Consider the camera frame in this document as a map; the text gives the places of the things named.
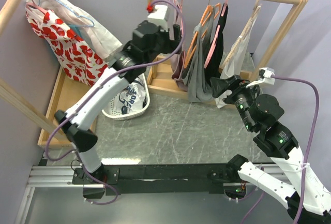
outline white garment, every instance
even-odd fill
[[[91,15],[84,10],[76,7],[68,0],[59,0],[69,8],[71,8],[77,16],[84,16],[91,19],[94,22],[94,27],[79,27],[82,38],[88,43],[88,45],[101,57],[105,59],[114,54],[122,43],[112,35],[105,27],[97,22]],[[92,22],[84,17],[77,18],[69,9],[61,5],[55,0],[40,0],[40,7],[44,9],[50,9],[55,12],[67,25],[92,25]]]
[[[146,105],[146,92],[142,75],[137,77],[114,99],[114,110],[122,114],[137,112]]]
[[[234,54],[232,55],[232,58],[229,60],[229,62],[226,63],[220,79],[227,79],[232,77],[233,75],[240,75],[240,71],[243,66],[243,62],[245,59],[245,54],[247,51],[247,46],[250,38],[250,34],[252,31],[252,28],[255,24],[255,21],[257,20],[257,17],[259,15],[261,6],[258,6],[258,9],[256,10],[256,14],[254,17],[249,19],[250,22],[252,22],[252,26],[247,33],[245,39],[243,39],[241,36],[238,37],[240,39],[240,42],[238,46],[236,47],[236,50],[234,51]],[[226,98],[228,95],[231,94],[231,91],[226,91],[222,95],[220,95],[218,98],[215,99],[216,106],[220,109],[227,105],[226,103],[223,102],[223,99]]]

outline folded clothes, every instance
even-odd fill
[[[146,91],[142,75],[137,77],[114,99],[114,110],[122,114],[130,114],[142,110],[147,103]]]

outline black wire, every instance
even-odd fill
[[[74,161],[77,161],[78,163],[80,163],[78,159],[74,159],[74,160],[70,163],[70,168],[71,168],[73,171],[74,171],[74,168],[72,167],[72,163],[73,163]]]

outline white wall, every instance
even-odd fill
[[[132,30],[146,18],[147,0],[70,0],[73,4],[84,8],[100,23],[107,27],[122,43],[132,37]],[[224,0],[210,0],[212,4],[223,3]],[[249,17],[255,0],[229,0],[229,13],[224,30],[224,47],[229,51],[232,44],[242,32]],[[254,52],[270,20],[272,19],[278,3],[264,2],[258,21],[256,21],[251,34],[248,51]],[[183,13],[186,20],[187,43],[192,40],[194,27],[201,19],[208,0],[184,0]]]
[[[0,6],[6,0],[0,0]],[[35,35],[20,4],[0,37],[0,78],[45,113],[58,72],[43,40]],[[0,98],[0,216],[13,223],[32,165],[42,149],[37,146],[40,129]]]
[[[281,4],[254,54],[255,64],[276,33],[290,7]],[[269,62],[279,76],[301,78],[314,83],[320,93],[320,111],[309,162],[321,181],[331,190],[331,0],[309,0],[308,4]],[[306,150],[314,112],[315,97],[309,86],[276,81],[265,90],[275,95],[285,115],[281,122]]]

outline black garment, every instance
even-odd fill
[[[212,57],[209,61],[209,64],[207,65],[207,67],[205,69],[205,79],[206,79],[206,82],[209,85],[210,85],[210,78],[211,77],[219,78],[221,76],[221,73],[219,73],[219,71],[218,71],[218,67],[221,63],[222,56],[223,56],[223,50],[224,50],[223,30],[224,30],[224,27],[225,27],[225,23],[227,21],[227,15],[228,15],[228,6],[226,6],[226,8],[225,8],[224,15],[219,16],[217,26],[220,25],[220,29],[219,29],[219,32],[218,32],[218,38],[217,38],[217,41],[216,41],[215,50],[214,50],[214,53],[213,53],[213,55],[212,55]]]

